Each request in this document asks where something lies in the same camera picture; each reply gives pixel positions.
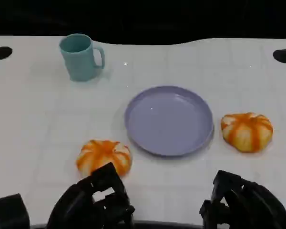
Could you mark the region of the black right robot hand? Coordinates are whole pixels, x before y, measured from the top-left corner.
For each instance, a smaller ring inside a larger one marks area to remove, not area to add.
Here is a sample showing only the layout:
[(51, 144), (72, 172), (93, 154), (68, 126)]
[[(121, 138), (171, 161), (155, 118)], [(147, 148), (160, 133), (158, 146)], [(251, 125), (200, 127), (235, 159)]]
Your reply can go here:
[(286, 209), (264, 186), (219, 170), (210, 200), (200, 208), (203, 228), (286, 229)]

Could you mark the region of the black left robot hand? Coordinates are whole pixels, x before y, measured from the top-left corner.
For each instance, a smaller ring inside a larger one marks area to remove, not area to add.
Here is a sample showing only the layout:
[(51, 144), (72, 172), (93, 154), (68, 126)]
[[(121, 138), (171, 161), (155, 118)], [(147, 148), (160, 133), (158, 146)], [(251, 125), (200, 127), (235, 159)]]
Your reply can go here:
[(112, 162), (70, 186), (55, 204), (48, 229), (133, 229), (134, 206)]

